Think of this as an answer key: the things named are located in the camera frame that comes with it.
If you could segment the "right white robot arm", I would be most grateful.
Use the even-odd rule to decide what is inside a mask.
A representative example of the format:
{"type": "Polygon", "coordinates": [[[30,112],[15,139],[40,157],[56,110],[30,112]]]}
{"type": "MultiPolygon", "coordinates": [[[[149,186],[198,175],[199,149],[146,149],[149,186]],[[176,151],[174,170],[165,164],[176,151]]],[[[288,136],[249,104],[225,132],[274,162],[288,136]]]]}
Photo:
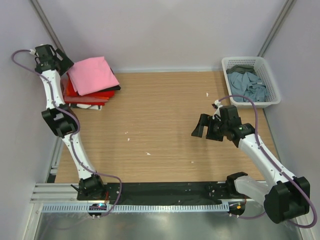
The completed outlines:
{"type": "Polygon", "coordinates": [[[191,133],[206,139],[228,139],[244,152],[264,176],[265,183],[254,180],[245,172],[227,176],[225,192],[231,198],[245,195],[263,206],[269,219],[282,223],[310,211],[310,183],[305,177],[296,177],[284,167],[265,146],[256,129],[250,123],[242,123],[234,105],[215,104],[214,115],[202,113],[191,133]]]}

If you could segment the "pink t-shirt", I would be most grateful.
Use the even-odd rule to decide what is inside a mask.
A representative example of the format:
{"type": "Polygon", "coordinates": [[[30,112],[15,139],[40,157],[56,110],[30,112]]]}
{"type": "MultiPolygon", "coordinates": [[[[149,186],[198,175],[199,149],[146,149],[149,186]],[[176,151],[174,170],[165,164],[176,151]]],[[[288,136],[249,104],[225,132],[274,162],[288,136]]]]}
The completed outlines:
{"type": "Polygon", "coordinates": [[[80,96],[99,92],[120,84],[104,56],[78,61],[67,73],[74,90],[80,96]]]}

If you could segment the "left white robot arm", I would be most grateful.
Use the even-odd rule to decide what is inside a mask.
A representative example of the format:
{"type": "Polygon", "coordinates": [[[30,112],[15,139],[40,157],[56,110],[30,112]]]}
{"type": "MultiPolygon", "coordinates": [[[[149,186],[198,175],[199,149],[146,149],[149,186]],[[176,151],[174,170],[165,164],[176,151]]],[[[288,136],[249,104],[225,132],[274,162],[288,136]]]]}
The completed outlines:
{"type": "Polygon", "coordinates": [[[39,75],[45,90],[46,109],[42,118],[53,134],[62,139],[74,161],[79,178],[74,189],[84,198],[101,200],[106,187],[89,161],[80,136],[80,122],[69,105],[65,103],[61,76],[74,63],[60,50],[50,44],[35,48],[35,72],[39,75]]]}

